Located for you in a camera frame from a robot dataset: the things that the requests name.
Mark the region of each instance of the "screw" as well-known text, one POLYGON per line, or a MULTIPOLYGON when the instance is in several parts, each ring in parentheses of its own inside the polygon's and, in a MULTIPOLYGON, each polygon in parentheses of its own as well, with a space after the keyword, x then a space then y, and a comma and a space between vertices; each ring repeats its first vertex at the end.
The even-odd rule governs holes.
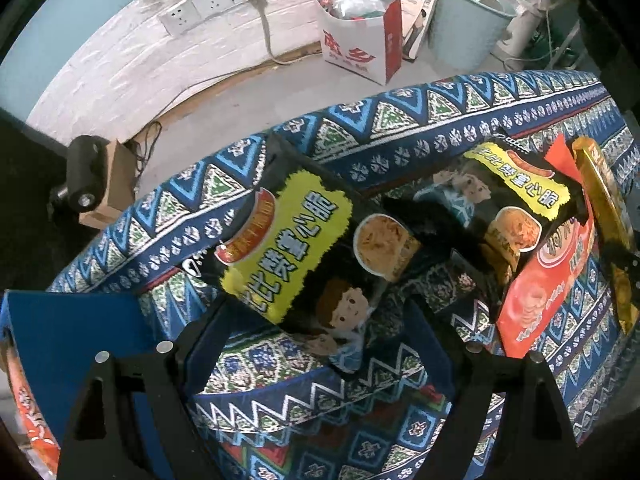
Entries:
POLYGON ((94 203, 94 200, 95 196, 93 196, 91 193, 82 193, 82 195, 80 195, 80 198, 78 198, 78 203, 82 207, 89 207, 92 203, 94 203))
POLYGON ((101 352, 98 352, 95 355, 95 362, 101 364, 101 363, 105 362, 107 359, 109 359, 109 357, 111 357, 109 355, 109 352, 107 352, 106 350, 102 350, 101 352))
POLYGON ((161 341, 156 345, 156 351, 159 354, 166 354, 174 348, 174 344, 171 341, 161 341))
POLYGON ((545 361, 545 357, 540 352, 529 352, 529 358, 537 364, 545 361))
POLYGON ((484 346, 477 341, 469 341, 466 344, 466 351, 471 352, 472 354, 479 354, 484 346))

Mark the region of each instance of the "red snack bag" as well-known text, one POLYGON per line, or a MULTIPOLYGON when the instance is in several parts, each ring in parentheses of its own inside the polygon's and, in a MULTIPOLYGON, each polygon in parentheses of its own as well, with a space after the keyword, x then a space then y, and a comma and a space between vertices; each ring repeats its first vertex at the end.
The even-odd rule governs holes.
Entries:
POLYGON ((33 399, 20 359, 13 347, 7 349, 6 360, 12 393, 18 407, 20 420, 27 431, 31 448, 37 453, 44 465, 53 474, 56 474, 60 448, 33 399))
MULTIPOLYGON (((582 176, 560 135, 545 160, 582 184, 582 176)), ((594 239, 593 211, 583 190, 589 219, 563 223, 538 249, 513 280, 496 323, 508 357, 521 358, 529 351, 556 314, 574 285, 591 252, 594 239)))

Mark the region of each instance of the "light blue trash bin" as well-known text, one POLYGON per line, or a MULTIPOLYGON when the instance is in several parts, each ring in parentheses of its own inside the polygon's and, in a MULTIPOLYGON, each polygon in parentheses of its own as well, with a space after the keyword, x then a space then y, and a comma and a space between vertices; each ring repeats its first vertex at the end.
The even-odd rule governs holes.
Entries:
POLYGON ((475 0, 436 0, 429 34, 431 51, 453 68, 478 68, 516 16, 511 4, 498 1, 502 11, 475 0))

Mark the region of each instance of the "blue wall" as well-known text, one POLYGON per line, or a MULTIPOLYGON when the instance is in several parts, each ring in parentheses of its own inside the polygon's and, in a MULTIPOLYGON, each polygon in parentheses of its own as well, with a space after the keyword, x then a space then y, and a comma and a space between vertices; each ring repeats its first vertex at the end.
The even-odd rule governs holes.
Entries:
POLYGON ((25 121, 91 35, 133 0, 47 0, 0 65, 0 107, 25 121))

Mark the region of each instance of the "box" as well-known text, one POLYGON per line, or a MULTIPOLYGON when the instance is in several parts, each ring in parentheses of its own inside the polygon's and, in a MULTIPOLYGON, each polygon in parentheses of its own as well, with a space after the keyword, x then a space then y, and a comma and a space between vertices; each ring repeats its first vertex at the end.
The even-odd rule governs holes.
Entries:
POLYGON ((117 140, 105 147, 107 186, 102 201, 92 211, 80 213, 78 221, 95 229, 115 222, 135 202, 136 157, 117 140))
POLYGON ((322 57, 381 85, 402 63, 402 10, 395 0, 383 16, 340 20, 316 0, 322 57))

